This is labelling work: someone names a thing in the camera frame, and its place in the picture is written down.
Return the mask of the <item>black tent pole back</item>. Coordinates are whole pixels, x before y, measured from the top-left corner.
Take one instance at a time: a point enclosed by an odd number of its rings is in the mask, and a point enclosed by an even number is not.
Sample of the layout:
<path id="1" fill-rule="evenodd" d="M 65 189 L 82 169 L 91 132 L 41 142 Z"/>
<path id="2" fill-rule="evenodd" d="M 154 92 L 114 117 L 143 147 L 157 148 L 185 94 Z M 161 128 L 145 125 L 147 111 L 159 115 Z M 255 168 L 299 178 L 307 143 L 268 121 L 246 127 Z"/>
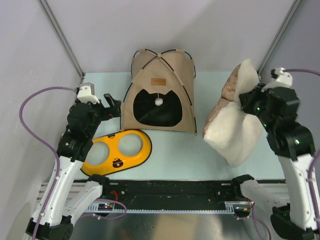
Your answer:
<path id="1" fill-rule="evenodd" d="M 163 52 L 155 52 L 148 48 L 137 50 L 131 61 L 130 74 L 133 79 L 141 70 L 160 64 L 165 69 L 175 72 L 179 77 L 183 74 L 196 77 L 196 67 L 193 57 L 182 49 L 169 49 Z"/>

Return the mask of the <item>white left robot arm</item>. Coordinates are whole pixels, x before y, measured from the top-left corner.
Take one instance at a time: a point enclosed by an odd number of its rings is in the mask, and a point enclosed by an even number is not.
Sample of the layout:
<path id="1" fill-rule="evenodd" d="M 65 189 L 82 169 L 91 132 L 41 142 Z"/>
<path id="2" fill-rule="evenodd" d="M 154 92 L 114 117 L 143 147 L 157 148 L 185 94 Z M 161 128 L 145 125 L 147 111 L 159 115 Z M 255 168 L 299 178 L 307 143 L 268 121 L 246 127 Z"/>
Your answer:
<path id="1" fill-rule="evenodd" d="M 93 146 L 93 138 L 102 121 L 121 115 L 121 101 L 104 94 L 104 107 L 95 95 L 76 98 L 67 116 L 67 125 L 58 148 L 53 151 L 55 165 L 38 208 L 32 214 L 26 233 L 34 240 L 68 240 L 83 212 L 97 199 L 111 194 L 109 178 L 93 174 L 84 188 L 69 202 L 67 197 Z"/>

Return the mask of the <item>yellow double bowl holder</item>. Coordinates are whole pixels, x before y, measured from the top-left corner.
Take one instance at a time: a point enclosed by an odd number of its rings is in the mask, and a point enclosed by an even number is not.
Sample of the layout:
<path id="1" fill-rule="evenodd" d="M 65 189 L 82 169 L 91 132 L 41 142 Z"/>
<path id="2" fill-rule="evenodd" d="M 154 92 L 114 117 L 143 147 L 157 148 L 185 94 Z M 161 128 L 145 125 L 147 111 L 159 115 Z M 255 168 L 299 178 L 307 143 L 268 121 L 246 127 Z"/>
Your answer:
<path id="1" fill-rule="evenodd" d="M 122 153 L 119 149 L 121 139 L 128 135 L 139 137 L 141 142 L 140 150 L 132 156 Z M 92 141 L 94 144 L 103 144 L 107 146 L 109 154 L 100 164 L 94 165 L 86 160 L 80 170 L 87 176 L 92 176 L 94 174 L 106 176 L 138 167 L 148 160 L 153 148 L 149 135 L 142 130 L 137 129 L 110 133 L 94 138 Z"/>

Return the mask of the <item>cream fluffy cushion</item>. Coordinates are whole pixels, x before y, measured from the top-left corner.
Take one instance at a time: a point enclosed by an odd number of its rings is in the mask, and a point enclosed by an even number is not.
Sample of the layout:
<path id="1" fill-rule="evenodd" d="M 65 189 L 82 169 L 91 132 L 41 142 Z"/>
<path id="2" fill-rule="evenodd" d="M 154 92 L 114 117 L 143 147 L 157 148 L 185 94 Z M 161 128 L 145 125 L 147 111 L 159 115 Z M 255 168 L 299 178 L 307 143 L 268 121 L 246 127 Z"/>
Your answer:
<path id="1" fill-rule="evenodd" d="M 250 59 L 237 65 L 226 80 L 220 98 L 208 115 L 202 137 L 232 167 L 242 165 L 250 156 L 263 127 L 254 115 L 241 110 L 240 95 L 259 83 Z"/>

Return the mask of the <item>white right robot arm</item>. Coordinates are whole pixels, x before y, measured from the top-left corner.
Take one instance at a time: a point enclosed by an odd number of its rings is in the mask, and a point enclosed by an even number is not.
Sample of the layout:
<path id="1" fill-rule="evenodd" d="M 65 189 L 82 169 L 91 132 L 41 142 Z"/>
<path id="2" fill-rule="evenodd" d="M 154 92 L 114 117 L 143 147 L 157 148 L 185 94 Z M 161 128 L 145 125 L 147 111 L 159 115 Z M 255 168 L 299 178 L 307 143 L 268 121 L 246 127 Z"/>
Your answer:
<path id="1" fill-rule="evenodd" d="M 295 90 L 259 83 L 239 99 L 241 110 L 256 116 L 267 133 L 269 147 L 282 167 L 289 202 L 273 196 L 249 174 L 232 179 L 232 197 L 257 204 L 270 216 L 281 238 L 314 239 L 320 232 L 320 195 L 314 170 L 320 155 L 311 131 L 296 121 L 300 100 Z"/>

